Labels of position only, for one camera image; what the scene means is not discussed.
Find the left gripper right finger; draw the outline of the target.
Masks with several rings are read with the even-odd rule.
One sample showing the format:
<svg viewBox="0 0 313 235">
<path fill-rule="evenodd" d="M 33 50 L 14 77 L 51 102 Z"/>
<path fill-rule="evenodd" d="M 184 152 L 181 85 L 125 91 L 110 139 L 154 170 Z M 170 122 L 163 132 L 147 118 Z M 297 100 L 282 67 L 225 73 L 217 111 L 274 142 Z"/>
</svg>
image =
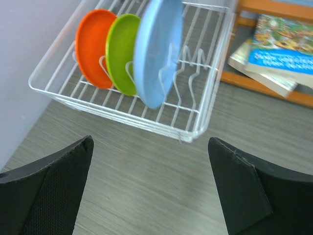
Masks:
<svg viewBox="0 0 313 235">
<path fill-rule="evenodd" d="M 313 177 L 211 137 L 208 155 L 230 235 L 311 235 Z"/>
</svg>

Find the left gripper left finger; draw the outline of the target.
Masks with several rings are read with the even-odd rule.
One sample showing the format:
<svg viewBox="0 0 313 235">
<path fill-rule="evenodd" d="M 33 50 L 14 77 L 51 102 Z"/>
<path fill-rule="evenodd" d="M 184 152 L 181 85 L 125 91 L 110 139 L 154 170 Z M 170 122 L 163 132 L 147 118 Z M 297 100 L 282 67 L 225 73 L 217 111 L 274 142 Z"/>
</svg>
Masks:
<svg viewBox="0 0 313 235">
<path fill-rule="evenodd" d="M 0 175 L 2 235 L 71 235 L 85 189 L 94 142 L 66 148 Z"/>
</svg>

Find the light blue plate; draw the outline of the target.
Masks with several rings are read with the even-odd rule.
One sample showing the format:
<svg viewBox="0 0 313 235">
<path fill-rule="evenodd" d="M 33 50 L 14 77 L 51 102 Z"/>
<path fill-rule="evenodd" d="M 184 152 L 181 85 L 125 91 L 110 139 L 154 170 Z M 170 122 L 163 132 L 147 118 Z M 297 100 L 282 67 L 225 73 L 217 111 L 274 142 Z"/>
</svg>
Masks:
<svg viewBox="0 0 313 235">
<path fill-rule="evenodd" d="M 164 102 L 177 70 L 183 33 L 183 3 L 152 0 L 142 15 L 134 57 L 134 84 L 142 102 L 157 109 Z"/>
</svg>

